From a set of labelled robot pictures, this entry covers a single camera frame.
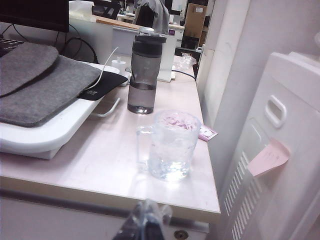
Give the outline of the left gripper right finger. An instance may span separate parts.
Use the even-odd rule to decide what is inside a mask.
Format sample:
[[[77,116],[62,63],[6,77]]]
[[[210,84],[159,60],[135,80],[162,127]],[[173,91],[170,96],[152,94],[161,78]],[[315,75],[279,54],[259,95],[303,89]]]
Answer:
[[[168,205],[159,206],[153,200],[146,201],[146,239],[164,240],[164,226],[169,225],[173,210]]]

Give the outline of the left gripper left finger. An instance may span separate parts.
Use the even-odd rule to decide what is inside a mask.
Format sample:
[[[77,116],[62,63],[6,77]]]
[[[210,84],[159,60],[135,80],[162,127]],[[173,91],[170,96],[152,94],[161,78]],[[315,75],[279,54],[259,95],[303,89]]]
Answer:
[[[147,209],[151,201],[140,201],[117,231],[113,240],[147,240]]]

